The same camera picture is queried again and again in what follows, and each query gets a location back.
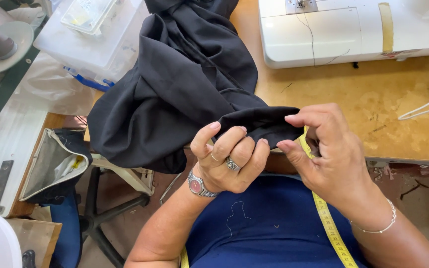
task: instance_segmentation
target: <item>woman's right hand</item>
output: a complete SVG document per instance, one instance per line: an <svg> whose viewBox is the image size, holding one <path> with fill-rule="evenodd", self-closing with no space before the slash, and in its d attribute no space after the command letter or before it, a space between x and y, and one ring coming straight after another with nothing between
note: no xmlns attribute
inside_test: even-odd
<svg viewBox="0 0 429 268"><path fill-rule="evenodd" d="M350 131L339 106L306 106L298 114L286 116L286 121L295 127L309 126L307 139L319 144L320 156L313 159L294 141L277 144L304 184L362 229L376 231L388 226L391 207L372 182L362 142Z"/></svg>

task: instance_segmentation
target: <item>white sewing machine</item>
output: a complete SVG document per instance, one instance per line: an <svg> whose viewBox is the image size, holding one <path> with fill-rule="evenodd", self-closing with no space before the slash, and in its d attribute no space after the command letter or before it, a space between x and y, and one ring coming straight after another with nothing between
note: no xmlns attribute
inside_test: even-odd
<svg viewBox="0 0 429 268"><path fill-rule="evenodd" d="M429 55L429 0L259 0L259 16L275 69Z"/></svg>

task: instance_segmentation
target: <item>silver ring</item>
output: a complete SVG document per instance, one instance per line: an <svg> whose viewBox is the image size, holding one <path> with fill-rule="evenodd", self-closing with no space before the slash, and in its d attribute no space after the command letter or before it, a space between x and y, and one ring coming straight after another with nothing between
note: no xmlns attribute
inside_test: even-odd
<svg viewBox="0 0 429 268"><path fill-rule="evenodd" d="M226 158L226 166L228 166L228 168L233 171L238 171L241 169L229 156Z"/></svg>
<svg viewBox="0 0 429 268"><path fill-rule="evenodd" d="M211 153L211 157L212 157L214 160L218 161L218 162L222 162L222 160L218 160L218 159L216 159L216 158L213 156L213 153Z"/></svg>

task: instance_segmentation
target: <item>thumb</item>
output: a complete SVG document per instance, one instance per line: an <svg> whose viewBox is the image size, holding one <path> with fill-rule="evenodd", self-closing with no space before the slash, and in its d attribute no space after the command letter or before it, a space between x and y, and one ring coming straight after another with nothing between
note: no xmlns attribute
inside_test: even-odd
<svg viewBox="0 0 429 268"><path fill-rule="evenodd" d="M301 145L294 141L285 140L277 143L277 147L286 154L288 160L297 169L299 174L309 178L314 173L314 163L307 156Z"/></svg>

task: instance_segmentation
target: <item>hand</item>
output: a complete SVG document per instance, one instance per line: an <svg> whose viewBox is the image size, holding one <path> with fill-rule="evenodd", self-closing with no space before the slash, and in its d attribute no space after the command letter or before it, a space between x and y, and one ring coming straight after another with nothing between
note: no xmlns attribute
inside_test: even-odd
<svg viewBox="0 0 429 268"><path fill-rule="evenodd" d="M309 126L306 139L319 143L320 157L313 159L293 141L277 144L304 184L365 230L388 226L391 208L372 182L362 142L349 130L339 106L335 103L306 106L298 114L286 116L286 122L295 127ZM376 218L362 216L366 211Z"/></svg>
<svg viewBox="0 0 429 268"><path fill-rule="evenodd" d="M255 145L251 137L246 137L246 128L230 128L211 146L208 141L221 128L219 122L202 128L191 143L191 150L198 162L193 174L203 179L210 192L230 191L242 193L255 180L266 165L269 145L266 139L260 139ZM241 168L233 171L226 165L225 159L231 159Z"/></svg>

